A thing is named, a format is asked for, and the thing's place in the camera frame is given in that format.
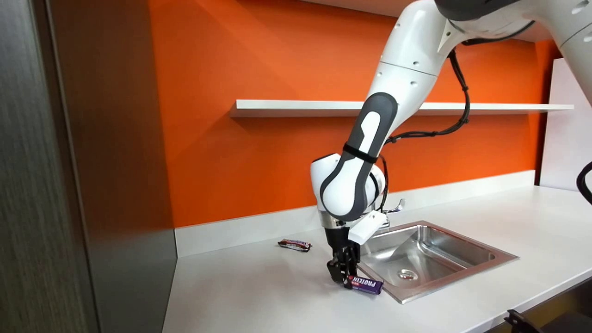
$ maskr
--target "candy bar wrapper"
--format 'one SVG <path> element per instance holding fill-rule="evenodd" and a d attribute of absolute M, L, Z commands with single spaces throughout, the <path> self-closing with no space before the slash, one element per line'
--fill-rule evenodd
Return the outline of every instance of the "candy bar wrapper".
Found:
<path fill-rule="evenodd" d="M 283 248 L 289 248 L 289 249 L 293 249 L 293 250 L 301 251 L 301 252 L 308 252 L 308 251 L 310 251 L 310 248 L 312 247 L 312 244 L 310 244 L 310 243 L 306 243 L 303 241 L 296 241 L 294 239 L 283 239 L 278 242 L 278 245 Z"/>
<path fill-rule="evenodd" d="M 365 293 L 378 295 L 382 291 L 383 282 L 380 281 L 375 281 L 370 278 L 359 276 L 348 276 L 348 280 L 353 289 L 360 290 Z"/>

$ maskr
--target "white countertop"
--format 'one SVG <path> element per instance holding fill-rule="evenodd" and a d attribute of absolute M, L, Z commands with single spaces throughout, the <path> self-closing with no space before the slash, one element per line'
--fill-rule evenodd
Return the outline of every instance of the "white countertop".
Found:
<path fill-rule="evenodd" d="M 485 332 L 592 277 L 592 206 L 577 192 L 525 187 L 390 216 L 426 220 L 520 257 L 405 305 L 335 284 L 324 230 L 180 258 L 163 333 Z"/>

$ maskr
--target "faucet handle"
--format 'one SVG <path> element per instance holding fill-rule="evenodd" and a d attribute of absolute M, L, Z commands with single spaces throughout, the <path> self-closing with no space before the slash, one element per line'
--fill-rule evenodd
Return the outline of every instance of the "faucet handle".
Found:
<path fill-rule="evenodd" d="M 384 213 L 385 214 L 397 213 L 397 212 L 402 211 L 403 208 L 405 208 L 405 199 L 404 198 L 399 201 L 399 205 L 397 207 L 395 207 L 394 209 L 391 209 L 391 210 L 387 210 Z"/>

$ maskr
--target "stainless steel sink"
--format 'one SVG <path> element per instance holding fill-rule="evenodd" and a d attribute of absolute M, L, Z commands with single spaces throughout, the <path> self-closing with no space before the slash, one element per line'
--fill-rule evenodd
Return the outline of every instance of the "stainless steel sink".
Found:
<path fill-rule="evenodd" d="M 518 258 L 426 221 L 379 231 L 362 245 L 359 268 L 405 304 Z"/>

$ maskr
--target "wall shelf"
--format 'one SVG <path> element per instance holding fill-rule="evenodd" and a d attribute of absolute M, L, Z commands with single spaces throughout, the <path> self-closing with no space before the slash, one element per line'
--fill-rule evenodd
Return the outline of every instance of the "wall shelf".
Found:
<path fill-rule="evenodd" d="M 233 118 L 356 117 L 363 102 L 236 100 Z M 460 116 L 464 103 L 424 103 L 416 116 Z M 472 103 L 471 115 L 529 114 L 573 110 L 569 104 Z"/>

